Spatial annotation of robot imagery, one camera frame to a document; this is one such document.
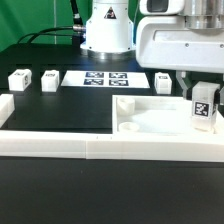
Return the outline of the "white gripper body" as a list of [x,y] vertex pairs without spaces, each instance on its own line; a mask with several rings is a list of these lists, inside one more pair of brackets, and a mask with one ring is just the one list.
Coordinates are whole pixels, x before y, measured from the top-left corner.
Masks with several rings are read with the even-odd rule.
[[144,17],[136,60],[143,68],[224,73],[224,29],[187,29],[181,16]]

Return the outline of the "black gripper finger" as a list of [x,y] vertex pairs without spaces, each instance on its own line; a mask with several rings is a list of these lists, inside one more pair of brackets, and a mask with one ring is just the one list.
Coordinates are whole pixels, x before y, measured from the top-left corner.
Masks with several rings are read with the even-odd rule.
[[224,87],[217,91],[215,99],[217,104],[224,105]]
[[186,100],[192,99],[192,80],[189,71],[177,71],[176,79],[182,88],[183,98]]

